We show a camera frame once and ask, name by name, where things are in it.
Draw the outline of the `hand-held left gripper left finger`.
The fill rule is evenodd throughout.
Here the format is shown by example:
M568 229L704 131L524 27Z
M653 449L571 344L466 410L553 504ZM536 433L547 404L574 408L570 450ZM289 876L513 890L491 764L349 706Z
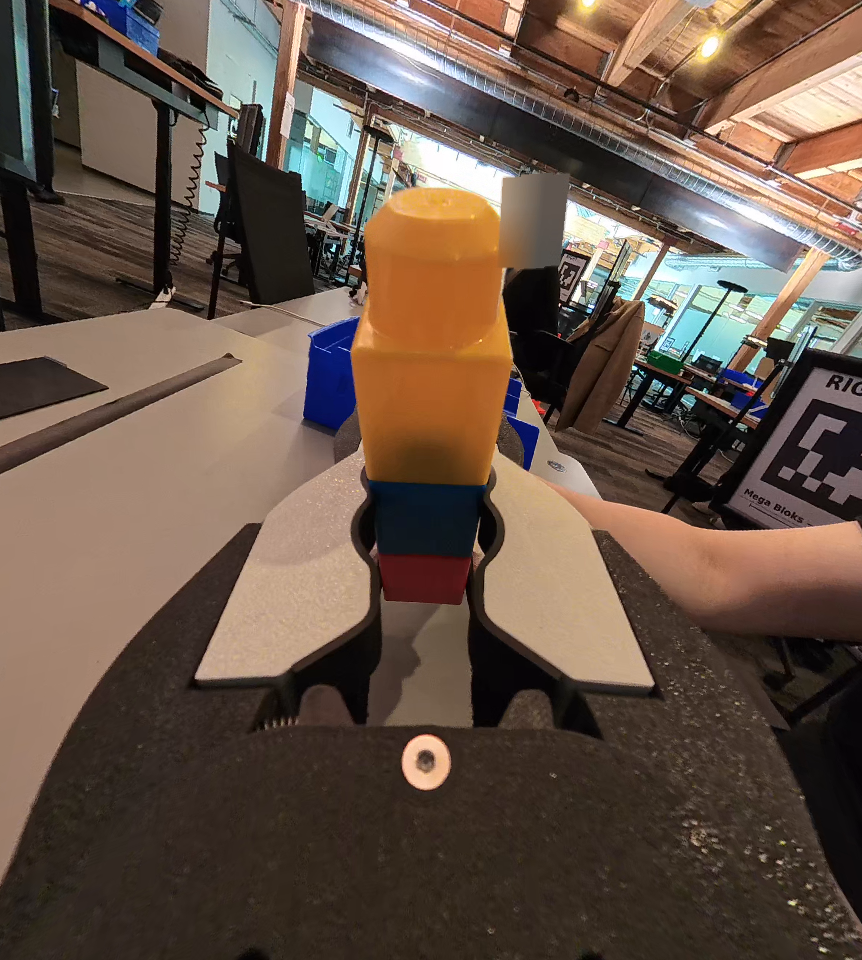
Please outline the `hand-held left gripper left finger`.
M197 666L200 688L275 690L296 714L310 688L368 718L382 653L381 582L363 456L349 456L266 516Z

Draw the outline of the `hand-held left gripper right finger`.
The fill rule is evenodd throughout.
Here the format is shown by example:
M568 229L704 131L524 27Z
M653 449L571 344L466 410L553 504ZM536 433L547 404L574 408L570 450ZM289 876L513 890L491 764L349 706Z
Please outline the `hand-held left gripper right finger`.
M468 579L473 720L501 720L526 690L548 697L556 721L591 720L584 694L656 694L592 527L569 500L495 461L478 545Z

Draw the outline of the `yellow mega block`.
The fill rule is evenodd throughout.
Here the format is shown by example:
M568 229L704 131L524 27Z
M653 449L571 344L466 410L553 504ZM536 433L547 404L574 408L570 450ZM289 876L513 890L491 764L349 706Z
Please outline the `yellow mega block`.
M512 360L499 233L453 188L400 191L368 221L351 361L369 481L485 486Z

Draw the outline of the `blue mega block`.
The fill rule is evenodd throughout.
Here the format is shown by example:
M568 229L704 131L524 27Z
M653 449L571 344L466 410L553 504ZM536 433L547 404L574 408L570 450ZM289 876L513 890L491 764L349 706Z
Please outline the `blue mega block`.
M367 481L380 557L469 559L485 485Z

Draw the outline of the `red mega block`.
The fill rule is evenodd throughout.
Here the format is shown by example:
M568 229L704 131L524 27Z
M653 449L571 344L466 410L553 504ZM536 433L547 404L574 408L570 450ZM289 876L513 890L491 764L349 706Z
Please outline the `red mega block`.
M384 598L396 603L461 605L471 557L378 554Z

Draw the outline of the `person's right forearm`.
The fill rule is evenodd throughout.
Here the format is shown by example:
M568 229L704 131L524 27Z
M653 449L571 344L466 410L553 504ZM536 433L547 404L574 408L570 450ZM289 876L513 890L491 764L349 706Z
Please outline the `person's right forearm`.
M862 644L862 530L700 529L546 482L701 629Z

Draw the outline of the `blue plastic bin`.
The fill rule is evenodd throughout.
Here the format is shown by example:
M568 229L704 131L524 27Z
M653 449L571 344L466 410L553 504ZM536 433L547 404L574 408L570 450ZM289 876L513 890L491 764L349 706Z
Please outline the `blue plastic bin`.
M356 409L350 350L359 317L330 323L310 333L303 418L313 424L338 430ZM498 438L498 449L526 471L533 464L539 428L517 416L523 384L509 378L504 403L508 431Z

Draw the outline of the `black office chair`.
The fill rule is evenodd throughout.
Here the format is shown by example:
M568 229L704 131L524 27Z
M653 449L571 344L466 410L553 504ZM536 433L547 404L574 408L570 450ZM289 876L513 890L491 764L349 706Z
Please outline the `black office chair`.
M225 241L242 249L245 286L258 306L274 306L316 293L298 173L285 172L228 142L218 248L207 318L216 316Z

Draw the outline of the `tan coat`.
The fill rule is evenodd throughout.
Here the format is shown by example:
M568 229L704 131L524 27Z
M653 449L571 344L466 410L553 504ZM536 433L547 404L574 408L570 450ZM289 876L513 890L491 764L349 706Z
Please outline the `tan coat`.
M615 298L571 374L556 432L574 428L591 436L601 426L627 384L644 319L645 305L640 299Z

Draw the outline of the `small tag sign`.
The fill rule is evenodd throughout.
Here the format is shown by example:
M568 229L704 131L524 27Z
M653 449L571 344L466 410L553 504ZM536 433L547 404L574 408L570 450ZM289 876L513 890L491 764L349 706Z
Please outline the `small tag sign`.
M560 306L567 306L580 286L582 276L591 257L579 250L566 248L562 251L558 263L558 285Z

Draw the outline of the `framed tag sign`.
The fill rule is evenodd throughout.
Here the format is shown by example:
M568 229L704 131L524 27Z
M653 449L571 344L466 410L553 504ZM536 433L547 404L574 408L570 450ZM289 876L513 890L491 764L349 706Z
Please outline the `framed tag sign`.
M737 529L862 518L862 358L806 350L710 508Z

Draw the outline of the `wooden top standing desk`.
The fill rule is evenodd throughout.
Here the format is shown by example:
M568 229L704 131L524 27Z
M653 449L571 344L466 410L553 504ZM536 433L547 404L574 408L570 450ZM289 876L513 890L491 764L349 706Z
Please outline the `wooden top standing desk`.
M82 2L50 2L57 47L75 65L77 149L83 168L149 194L149 280L116 282L160 298L173 292L173 268L197 211L208 131L237 110L204 71L166 48L168 34L194 38L205 52L209 2L157 2L157 55L110 28Z

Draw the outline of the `blue storage crate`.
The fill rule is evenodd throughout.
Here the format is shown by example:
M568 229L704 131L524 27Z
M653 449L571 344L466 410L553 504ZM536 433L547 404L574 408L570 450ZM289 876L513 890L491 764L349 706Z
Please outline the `blue storage crate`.
M149 54L157 55L160 42L157 23L162 13L157 2L87 1L82 5L102 18L111 29Z

